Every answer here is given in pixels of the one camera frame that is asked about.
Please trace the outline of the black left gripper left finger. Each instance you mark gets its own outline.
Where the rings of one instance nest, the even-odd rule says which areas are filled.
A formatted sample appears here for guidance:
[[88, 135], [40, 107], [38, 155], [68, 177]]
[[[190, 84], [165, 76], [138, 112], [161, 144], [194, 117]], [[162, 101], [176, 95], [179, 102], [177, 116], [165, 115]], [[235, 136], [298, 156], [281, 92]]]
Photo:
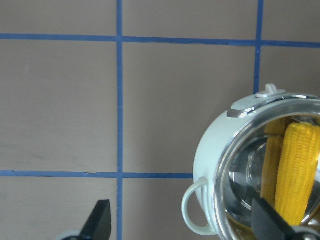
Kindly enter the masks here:
[[112, 233], [111, 203], [99, 200], [80, 231], [78, 240], [109, 240]]

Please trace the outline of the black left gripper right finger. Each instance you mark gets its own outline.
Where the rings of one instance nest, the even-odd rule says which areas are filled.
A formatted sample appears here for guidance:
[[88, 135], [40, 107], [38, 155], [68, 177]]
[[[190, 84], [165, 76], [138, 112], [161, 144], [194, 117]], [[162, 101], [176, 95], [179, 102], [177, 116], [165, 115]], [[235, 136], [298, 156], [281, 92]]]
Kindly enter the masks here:
[[296, 234], [264, 198], [252, 200], [251, 229], [257, 240], [292, 240]]

